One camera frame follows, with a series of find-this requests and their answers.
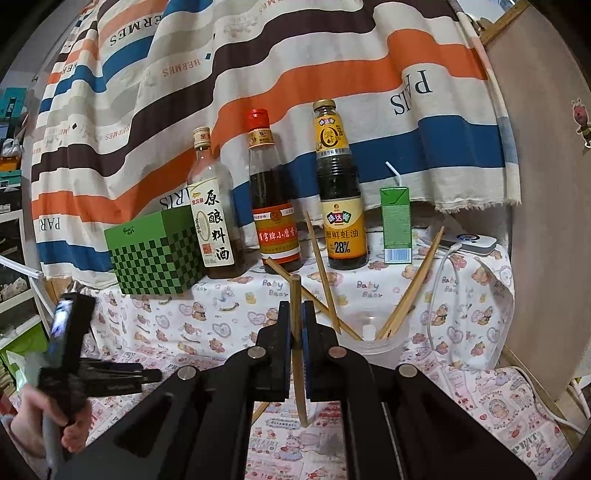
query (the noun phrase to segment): wooden chopstick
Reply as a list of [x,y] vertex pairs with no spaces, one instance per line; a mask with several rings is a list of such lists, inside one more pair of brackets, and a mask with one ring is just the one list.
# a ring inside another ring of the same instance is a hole
[[324,289],[324,296],[326,303],[329,306],[329,319],[332,323],[336,333],[340,333],[339,321],[336,316],[335,301],[330,291],[329,279],[326,277],[326,270],[324,269],[324,262],[322,261],[322,255],[320,254],[320,248],[318,247],[318,240],[314,234],[314,227],[308,215],[308,210],[304,210],[304,216],[306,217],[306,225],[308,226],[308,233],[310,234],[310,240],[312,241],[312,249],[314,250],[314,256],[316,257],[316,263],[318,264],[318,272],[320,273],[320,279],[322,280],[322,288]]
[[298,274],[290,276],[290,320],[291,334],[294,339],[291,348],[291,371],[294,374],[295,407],[301,426],[306,428],[310,422],[306,412],[306,391],[304,390],[304,356],[301,344],[301,277]]
[[378,334],[375,336],[376,340],[380,340],[383,338],[387,338],[393,333],[396,333],[400,326],[402,325],[402,321],[406,317],[410,306],[414,302],[414,299],[417,297],[421,286],[423,285],[423,281],[425,280],[427,273],[429,272],[429,268],[431,268],[431,264],[433,263],[433,259],[435,258],[435,253],[439,247],[439,242],[443,236],[444,228],[441,227],[439,232],[435,236],[433,243],[431,244],[431,248],[429,248],[429,252],[427,256],[423,259],[421,266],[418,268],[417,273],[415,274],[413,281],[410,283],[404,295],[402,295],[402,299],[396,305],[394,311],[384,323],[384,326],[380,328]]
[[[275,260],[273,260],[272,258],[266,258],[265,259],[265,263],[267,265],[269,265],[273,270],[275,270],[275,272],[277,272],[278,275],[282,276],[282,278],[289,283],[290,280],[290,275],[288,272],[285,271],[285,268],[283,268],[281,265],[279,265],[279,263],[277,263]],[[324,303],[322,303],[319,299],[316,298],[316,296],[310,291],[308,290],[306,287],[301,288],[301,292],[304,294],[304,297],[306,297],[308,300],[311,300],[314,302],[314,307],[317,308],[318,310],[320,310],[322,313],[324,313],[327,317],[329,316],[330,312],[328,310],[328,307],[326,305],[324,305]],[[349,334],[349,336],[354,339],[354,340],[359,340],[359,341],[363,341],[363,339],[357,334],[357,332],[355,332],[355,330],[353,330],[349,325],[347,325],[343,320],[341,320],[340,318],[337,317],[337,320],[339,321],[339,325],[340,327]]]
[[267,402],[267,401],[264,401],[263,403],[261,403],[259,405],[259,407],[252,414],[251,427],[255,424],[255,422],[259,419],[259,417],[263,414],[263,412],[267,409],[268,406],[269,406],[269,402]]

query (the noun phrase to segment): orange stripe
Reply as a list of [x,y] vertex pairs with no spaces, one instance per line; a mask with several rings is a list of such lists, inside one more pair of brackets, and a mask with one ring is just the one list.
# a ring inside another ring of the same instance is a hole
[[162,13],[164,8],[166,8],[167,3],[168,0],[145,0],[129,7],[127,10],[123,10],[120,14],[115,15],[100,29],[99,46],[102,46],[103,43],[105,43],[113,33],[119,31],[121,27],[137,21],[138,18],[145,17],[146,15]]
[[[391,54],[379,60],[333,61],[289,70],[270,90],[228,102],[220,109],[212,132],[216,152],[231,138],[246,133],[245,112],[252,108],[266,108],[274,124],[290,108],[318,98],[395,90],[402,85],[402,71],[413,64],[435,63],[455,77],[487,78],[474,50],[459,44],[439,45],[422,31],[396,31],[388,37],[388,48]],[[339,81],[326,81],[331,78]],[[186,150],[114,200],[72,192],[43,193],[33,201],[33,218],[62,213],[80,216],[83,222],[127,222],[152,199],[182,184],[193,159],[193,150]]]
[[[246,133],[245,113],[265,108],[272,124],[296,105],[319,98],[339,98],[366,92],[389,92],[402,85],[402,71],[418,63],[444,66],[454,77],[486,80],[486,72],[475,50],[460,44],[440,45],[428,33],[405,29],[388,37],[390,55],[379,60],[333,61],[289,70],[268,91],[239,98],[220,108],[212,131],[214,154],[228,140]],[[327,82],[326,79],[339,79]]]
[[150,172],[140,183],[115,200],[94,195],[74,195],[69,190],[42,193],[31,202],[33,218],[41,215],[75,215],[83,222],[125,223],[136,217],[150,200],[184,182],[193,166],[195,152],[187,150]]
[[51,75],[49,75],[49,81],[47,82],[47,84],[50,85],[52,83],[59,82],[60,78],[61,78],[61,74],[63,73],[63,69],[66,68],[66,66],[69,65],[70,63],[73,63],[76,60],[78,60],[78,58],[80,57],[82,52],[85,50],[89,51],[95,60],[99,59],[99,47],[96,44],[96,41],[92,40],[91,38],[87,38],[87,39],[85,39],[84,42],[82,42],[82,46],[78,50],[74,50],[74,51],[70,52],[70,54],[68,55],[68,58],[64,62],[64,66],[63,66],[61,72],[54,72]]

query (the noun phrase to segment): human hand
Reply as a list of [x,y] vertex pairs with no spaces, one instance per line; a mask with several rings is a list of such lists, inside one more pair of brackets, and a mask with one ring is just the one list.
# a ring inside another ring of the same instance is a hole
[[[29,454],[43,458],[43,414],[48,415],[60,427],[65,427],[68,419],[55,400],[30,385],[23,386],[21,400],[21,408],[10,424],[12,436]],[[76,422],[64,429],[61,444],[71,453],[80,452],[86,446],[91,423],[90,411],[90,402],[87,401],[84,408],[75,415]]]

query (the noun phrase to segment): plastic container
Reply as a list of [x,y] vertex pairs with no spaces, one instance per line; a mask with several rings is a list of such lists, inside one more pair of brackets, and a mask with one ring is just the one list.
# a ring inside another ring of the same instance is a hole
[[[378,332],[384,326],[392,310],[368,308],[348,315],[341,313],[339,316],[355,332],[363,336],[364,325],[373,325],[375,331]],[[360,342],[352,339],[345,332],[342,335],[337,335],[337,339],[339,345],[360,353],[370,364],[394,369],[400,364],[404,342],[408,339],[409,331],[410,323],[408,319],[404,319],[398,331],[387,339]]]

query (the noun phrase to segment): yellow label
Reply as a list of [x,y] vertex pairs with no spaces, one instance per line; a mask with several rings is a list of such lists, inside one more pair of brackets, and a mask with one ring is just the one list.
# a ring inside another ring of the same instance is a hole
[[317,157],[350,154],[349,142],[338,115],[318,117],[316,126]]
[[361,197],[325,200],[322,213],[330,258],[356,258],[367,253]]
[[248,132],[248,148],[257,147],[259,145],[273,145],[273,134],[270,128],[258,128]]

